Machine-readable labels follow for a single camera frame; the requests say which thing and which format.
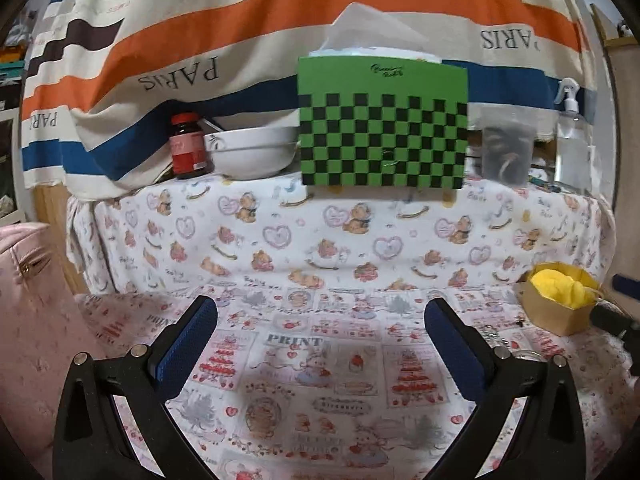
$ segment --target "zipper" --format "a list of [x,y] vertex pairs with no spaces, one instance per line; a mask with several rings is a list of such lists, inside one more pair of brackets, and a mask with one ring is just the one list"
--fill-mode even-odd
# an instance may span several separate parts
[[43,256],[41,259],[36,260],[33,263],[28,264],[19,264],[20,273],[22,277],[27,280],[28,278],[33,278],[37,276],[42,269],[49,263],[50,258],[48,256]]

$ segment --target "white bowl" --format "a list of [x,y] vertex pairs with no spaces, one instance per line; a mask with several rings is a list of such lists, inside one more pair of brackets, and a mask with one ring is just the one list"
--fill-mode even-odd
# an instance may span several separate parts
[[296,155],[296,126],[260,126],[204,136],[216,173],[236,180],[273,176]]

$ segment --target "white tablecloth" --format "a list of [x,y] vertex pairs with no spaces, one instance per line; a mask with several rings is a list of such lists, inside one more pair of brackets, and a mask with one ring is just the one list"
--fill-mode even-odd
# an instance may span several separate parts
[[[203,285],[81,296],[78,303],[108,353],[119,356],[153,341],[199,294],[216,301],[218,326],[167,407],[221,480],[422,480],[473,409],[426,335],[424,306],[435,296],[492,346],[567,357],[588,478],[638,416],[620,342],[597,329],[561,338],[532,326],[510,286],[385,292]],[[130,412],[119,406],[140,460],[157,470]],[[499,463],[523,406],[523,399],[514,403],[483,471]]]
[[207,175],[68,204],[68,255],[91,292],[204,283],[323,287],[513,283],[563,261],[597,279],[615,230],[593,198],[468,178],[457,192],[306,188],[299,173]]

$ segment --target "screw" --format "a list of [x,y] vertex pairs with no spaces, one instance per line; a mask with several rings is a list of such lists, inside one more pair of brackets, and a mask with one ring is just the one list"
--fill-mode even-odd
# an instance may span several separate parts
[[133,357],[142,357],[144,354],[146,354],[147,349],[147,345],[134,345],[134,347],[130,350],[130,354],[133,355]]
[[496,357],[499,357],[500,359],[507,359],[511,357],[511,352],[509,352],[509,349],[505,348],[504,346],[495,347],[494,354],[496,355]]
[[88,355],[85,352],[80,352],[79,354],[76,354],[76,356],[74,357],[74,363],[77,365],[81,365],[86,361],[87,357]]
[[563,366],[566,366],[566,359],[564,358],[564,356],[561,356],[560,354],[554,355],[553,361],[554,361],[554,364],[556,366],[559,366],[560,368],[562,368]]

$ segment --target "pink bag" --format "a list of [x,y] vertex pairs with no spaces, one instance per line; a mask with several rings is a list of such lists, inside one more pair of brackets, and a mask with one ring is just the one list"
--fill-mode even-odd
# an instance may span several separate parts
[[74,355],[104,355],[66,284],[48,225],[0,228],[0,316],[0,416],[35,460],[53,442]]

